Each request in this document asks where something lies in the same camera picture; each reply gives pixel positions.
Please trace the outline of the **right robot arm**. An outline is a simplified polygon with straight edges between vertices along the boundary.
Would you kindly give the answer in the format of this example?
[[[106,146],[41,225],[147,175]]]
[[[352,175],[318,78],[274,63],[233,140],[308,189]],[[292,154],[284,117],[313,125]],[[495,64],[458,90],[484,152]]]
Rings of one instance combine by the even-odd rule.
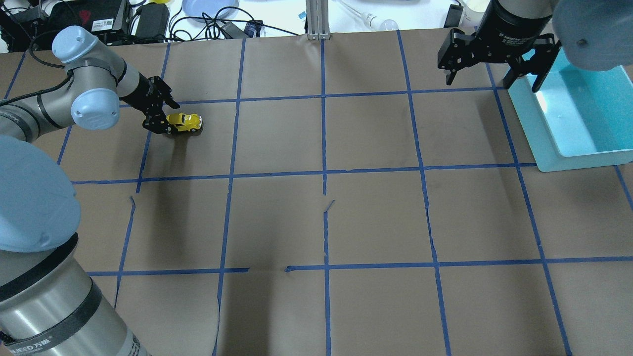
[[[633,60],[630,0],[492,0],[471,35],[451,29],[437,67],[451,85],[457,72],[479,63],[506,63],[505,89],[534,75],[541,89],[561,50],[574,67],[608,71]]]

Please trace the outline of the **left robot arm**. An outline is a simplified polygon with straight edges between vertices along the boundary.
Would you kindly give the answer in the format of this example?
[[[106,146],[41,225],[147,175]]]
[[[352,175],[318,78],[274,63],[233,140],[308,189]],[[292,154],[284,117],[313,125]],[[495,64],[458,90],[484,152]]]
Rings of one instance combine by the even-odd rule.
[[[52,52],[66,81],[1,103],[1,340],[14,356],[146,356],[147,349],[73,256],[81,206],[61,167],[34,140],[78,125],[112,128],[120,102],[143,126],[172,134],[171,88],[147,78],[80,26]]]

